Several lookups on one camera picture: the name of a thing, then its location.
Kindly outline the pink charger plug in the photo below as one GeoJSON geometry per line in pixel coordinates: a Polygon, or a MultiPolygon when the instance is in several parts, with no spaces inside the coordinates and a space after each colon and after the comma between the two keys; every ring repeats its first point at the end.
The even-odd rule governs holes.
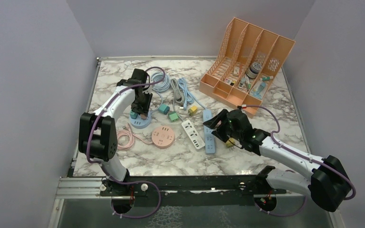
{"type": "Polygon", "coordinates": [[[147,119],[147,115],[146,114],[140,114],[140,117],[142,120],[146,120],[147,119]]]}

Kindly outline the green charger plug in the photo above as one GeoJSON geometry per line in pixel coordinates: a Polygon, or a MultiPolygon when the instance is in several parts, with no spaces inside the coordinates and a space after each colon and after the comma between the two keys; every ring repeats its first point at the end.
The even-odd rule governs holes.
{"type": "Polygon", "coordinates": [[[130,111],[130,118],[131,119],[136,119],[138,117],[138,114],[133,112],[133,111],[130,111]]]}
{"type": "Polygon", "coordinates": [[[176,122],[176,121],[179,120],[179,116],[175,111],[169,112],[168,117],[169,117],[171,122],[176,122]]]}

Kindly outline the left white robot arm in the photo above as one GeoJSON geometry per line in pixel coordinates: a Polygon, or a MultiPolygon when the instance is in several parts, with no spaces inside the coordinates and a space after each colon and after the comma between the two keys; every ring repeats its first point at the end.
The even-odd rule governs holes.
{"type": "Polygon", "coordinates": [[[134,69],[129,79],[116,84],[115,92],[97,110],[83,113],[79,120],[78,150],[91,164],[98,164],[113,181],[112,188],[119,195],[130,190],[128,169],[116,155],[118,142],[116,121],[130,107],[137,114],[147,117],[153,95],[148,89],[149,75],[142,69],[134,69]]]}

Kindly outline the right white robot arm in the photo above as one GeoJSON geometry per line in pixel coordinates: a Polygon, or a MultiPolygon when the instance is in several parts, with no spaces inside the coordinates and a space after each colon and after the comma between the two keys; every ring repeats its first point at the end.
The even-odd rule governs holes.
{"type": "Polygon", "coordinates": [[[344,200],[356,196],[355,186],[338,158],[332,155],[323,158],[288,146],[274,136],[275,131],[269,133],[252,127],[243,109],[244,106],[232,111],[223,109],[204,121],[203,125],[221,141],[233,138],[242,149],[273,159],[293,170],[268,168],[255,180],[259,192],[282,189],[302,194],[328,212],[336,211],[344,200]]]}

